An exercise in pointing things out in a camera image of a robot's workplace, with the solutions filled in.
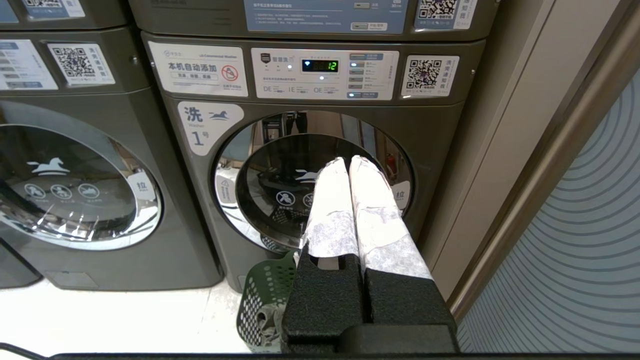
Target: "green plastic basket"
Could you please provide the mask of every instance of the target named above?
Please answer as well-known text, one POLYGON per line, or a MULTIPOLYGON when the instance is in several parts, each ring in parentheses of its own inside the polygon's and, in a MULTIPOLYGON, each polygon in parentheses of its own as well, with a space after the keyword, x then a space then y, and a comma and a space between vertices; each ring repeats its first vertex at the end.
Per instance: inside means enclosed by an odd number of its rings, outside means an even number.
POLYGON ((290 251, 282 259, 263 261, 246 276, 236 329, 252 352, 280 352, 279 343, 273 346, 260 345, 256 314, 268 304, 286 305, 296 275, 293 255, 294 252, 290 251))

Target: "digital display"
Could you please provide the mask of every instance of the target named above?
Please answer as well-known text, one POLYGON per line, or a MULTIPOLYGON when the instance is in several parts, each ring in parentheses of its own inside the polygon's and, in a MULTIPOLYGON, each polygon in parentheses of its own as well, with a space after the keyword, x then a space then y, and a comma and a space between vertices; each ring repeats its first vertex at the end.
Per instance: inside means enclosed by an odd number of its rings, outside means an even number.
POLYGON ((302 60, 304 72, 338 72, 338 62, 335 60, 302 60))

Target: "black cable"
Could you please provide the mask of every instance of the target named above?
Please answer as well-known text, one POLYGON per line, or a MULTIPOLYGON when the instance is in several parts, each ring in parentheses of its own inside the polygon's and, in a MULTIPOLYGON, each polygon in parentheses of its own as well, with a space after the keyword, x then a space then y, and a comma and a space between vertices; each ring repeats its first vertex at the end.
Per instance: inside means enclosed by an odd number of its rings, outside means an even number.
POLYGON ((46 357, 40 354, 36 354, 34 352, 30 352, 29 350, 7 343, 0 343, 0 350, 9 351, 30 360, 46 360, 46 357))

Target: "washer door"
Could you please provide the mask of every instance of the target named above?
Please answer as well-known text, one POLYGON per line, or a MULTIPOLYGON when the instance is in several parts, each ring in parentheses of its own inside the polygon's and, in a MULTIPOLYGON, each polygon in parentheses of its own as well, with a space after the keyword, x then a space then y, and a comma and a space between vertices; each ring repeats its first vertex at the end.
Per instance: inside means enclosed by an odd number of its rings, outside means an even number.
POLYGON ((276 114, 240 130, 221 151, 214 189, 241 234, 285 252, 298 248, 305 231, 317 173, 338 156, 349 166, 354 155, 378 164, 405 210, 411 171, 400 148, 371 125, 329 111, 276 114))
POLYGON ((112 250, 161 217, 149 171, 99 130, 50 110, 0 102, 0 220, 39 240, 112 250))

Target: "white floor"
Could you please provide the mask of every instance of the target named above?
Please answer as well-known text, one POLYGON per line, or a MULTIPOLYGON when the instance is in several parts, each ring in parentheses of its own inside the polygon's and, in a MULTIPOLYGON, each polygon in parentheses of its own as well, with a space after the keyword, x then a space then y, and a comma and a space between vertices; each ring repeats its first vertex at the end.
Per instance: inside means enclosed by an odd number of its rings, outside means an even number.
MULTIPOLYGON (((241 295, 213 288, 153 292, 60 290, 43 280, 0 290, 0 343, 65 352, 249 352, 237 335, 241 295)), ((0 350, 0 359, 14 360, 0 350)))

